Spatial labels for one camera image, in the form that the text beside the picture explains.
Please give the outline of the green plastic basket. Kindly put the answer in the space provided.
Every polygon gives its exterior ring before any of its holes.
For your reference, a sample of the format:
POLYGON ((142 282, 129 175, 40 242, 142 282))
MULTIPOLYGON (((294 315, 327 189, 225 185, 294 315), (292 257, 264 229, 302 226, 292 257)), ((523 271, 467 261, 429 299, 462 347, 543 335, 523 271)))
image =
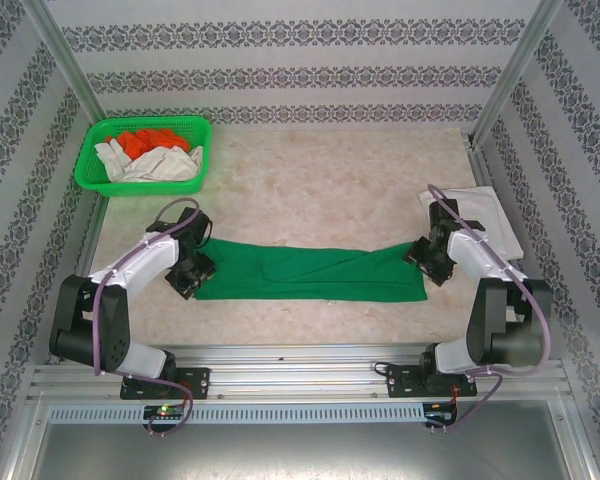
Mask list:
POLYGON ((85 190, 98 192, 105 197, 119 196, 174 196, 199 192, 210 165, 212 127, 201 116, 140 116, 114 117, 95 123, 87 131, 74 169, 77 184, 85 190), (108 137, 117 137, 128 131, 168 128, 186 139, 191 147, 202 148, 202 163, 196 176, 187 181, 112 183, 105 166, 97 158, 95 145, 108 137))

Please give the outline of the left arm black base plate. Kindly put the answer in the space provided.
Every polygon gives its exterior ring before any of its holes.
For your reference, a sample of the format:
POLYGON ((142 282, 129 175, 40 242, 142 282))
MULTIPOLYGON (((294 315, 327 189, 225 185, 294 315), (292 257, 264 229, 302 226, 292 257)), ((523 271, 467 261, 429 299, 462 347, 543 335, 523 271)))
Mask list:
MULTIPOLYGON (((208 368, 177 368, 171 383, 188 389, 194 400, 204 400, 208 396, 210 370, 208 368)), ((185 393, 176 387, 149 382, 146 380, 122 380, 120 388, 122 400, 183 400, 185 393)))

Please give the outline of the green t-shirt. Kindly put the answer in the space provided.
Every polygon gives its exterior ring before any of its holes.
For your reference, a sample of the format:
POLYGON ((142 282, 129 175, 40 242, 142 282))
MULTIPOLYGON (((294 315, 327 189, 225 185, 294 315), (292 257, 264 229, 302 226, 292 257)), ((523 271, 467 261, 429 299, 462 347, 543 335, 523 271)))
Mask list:
POLYGON ((195 293, 213 300, 332 300, 412 303, 427 299, 423 274, 403 260, 410 245, 366 251, 264 246, 212 239, 216 264, 195 293))

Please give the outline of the aluminium mounting rail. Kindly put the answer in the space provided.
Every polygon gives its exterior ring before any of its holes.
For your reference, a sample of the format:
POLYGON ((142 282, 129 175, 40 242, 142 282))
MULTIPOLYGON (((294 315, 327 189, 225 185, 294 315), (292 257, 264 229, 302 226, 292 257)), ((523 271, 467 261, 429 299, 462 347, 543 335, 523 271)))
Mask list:
MULTIPOLYGON (((173 346, 184 367, 210 369, 208 402, 330 403, 385 401, 379 362, 416 364, 422 344, 173 346)), ((113 404, 121 379, 73 362, 40 365, 28 388, 28 402, 113 404)))

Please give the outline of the orange t-shirt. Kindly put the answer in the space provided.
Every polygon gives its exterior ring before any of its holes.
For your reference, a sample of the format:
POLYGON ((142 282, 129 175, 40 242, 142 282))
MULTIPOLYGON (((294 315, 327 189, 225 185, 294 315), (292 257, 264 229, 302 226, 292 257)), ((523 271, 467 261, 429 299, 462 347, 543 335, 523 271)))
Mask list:
POLYGON ((184 137, 177 135, 168 128, 141 129, 136 132, 125 131, 115 138, 107 138, 109 142, 113 139, 118 142, 124 153, 131 160, 136 160, 143 154, 158 147, 168 149, 179 147, 186 152, 191 149, 190 143, 184 137))

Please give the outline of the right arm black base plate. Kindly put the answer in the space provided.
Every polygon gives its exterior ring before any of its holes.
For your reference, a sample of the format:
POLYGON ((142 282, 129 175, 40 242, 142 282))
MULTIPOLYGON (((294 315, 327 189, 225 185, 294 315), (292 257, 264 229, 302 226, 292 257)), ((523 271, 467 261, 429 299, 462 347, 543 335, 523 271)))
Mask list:
POLYGON ((477 387, 464 374, 424 373, 415 365, 389 364, 385 368, 390 398, 475 397, 477 387))

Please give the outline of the folded white t-shirt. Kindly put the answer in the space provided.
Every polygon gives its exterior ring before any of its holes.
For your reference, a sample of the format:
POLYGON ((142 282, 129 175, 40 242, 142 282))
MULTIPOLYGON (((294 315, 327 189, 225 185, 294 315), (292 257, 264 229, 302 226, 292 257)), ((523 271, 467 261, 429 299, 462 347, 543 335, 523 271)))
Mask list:
POLYGON ((456 200, 459 215, 467 222, 478 221, 491 247, 504 260, 519 260, 524 252, 504 209, 490 186, 445 189, 446 197, 456 200))

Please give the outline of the aluminium frame post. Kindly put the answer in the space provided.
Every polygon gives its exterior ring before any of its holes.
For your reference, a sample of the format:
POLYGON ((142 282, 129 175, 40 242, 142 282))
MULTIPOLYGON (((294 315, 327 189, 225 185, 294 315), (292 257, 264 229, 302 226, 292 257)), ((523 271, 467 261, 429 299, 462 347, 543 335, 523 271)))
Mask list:
POLYGON ((539 0, 537 8, 522 32, 512 56, 469 135, 472 147, 482 144, 490 132, 562 3, 563 0, 539 0))
POLYGON ((61 28, 53 18, 46 0, 21 0, 21 2, 90 122, 94 124, 104 120, 106 112, 65 39, 61 28))

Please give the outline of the circuit board with green light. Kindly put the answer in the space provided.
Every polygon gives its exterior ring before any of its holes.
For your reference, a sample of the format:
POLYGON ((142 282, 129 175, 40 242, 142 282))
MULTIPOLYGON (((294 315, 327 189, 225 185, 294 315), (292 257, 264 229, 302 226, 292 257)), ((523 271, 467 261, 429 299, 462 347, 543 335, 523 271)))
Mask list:
POLYGON ((143 411, 143 419, 161 419, 176 421, 184 416, 184 408, 176 405, 146 406, 143 411))

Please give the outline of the crumpled white t-shirt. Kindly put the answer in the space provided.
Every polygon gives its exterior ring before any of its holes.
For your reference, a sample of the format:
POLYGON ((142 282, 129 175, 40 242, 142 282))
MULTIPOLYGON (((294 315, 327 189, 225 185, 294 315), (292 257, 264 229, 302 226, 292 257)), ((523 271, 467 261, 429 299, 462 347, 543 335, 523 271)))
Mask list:
POLYGON ((98 159, 112 183, 184 182, 194 179, 203 166, 201 146, 186 152, 181 147, 156 147, 132 160, 117 140, 95 145, 98 159))

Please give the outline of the grey metal shelf panel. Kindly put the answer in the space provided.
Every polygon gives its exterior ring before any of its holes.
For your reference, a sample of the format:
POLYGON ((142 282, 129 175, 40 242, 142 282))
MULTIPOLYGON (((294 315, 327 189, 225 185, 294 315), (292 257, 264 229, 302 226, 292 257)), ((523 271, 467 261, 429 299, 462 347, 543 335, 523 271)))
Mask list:
POLYGON ((338 405, 335 423, 266 423, 256 411, 202 405, 158 439, 135 408, 30 405, 0 480, 600 480, 562 399, 492 401, 443 431, 365 404, 338 405))

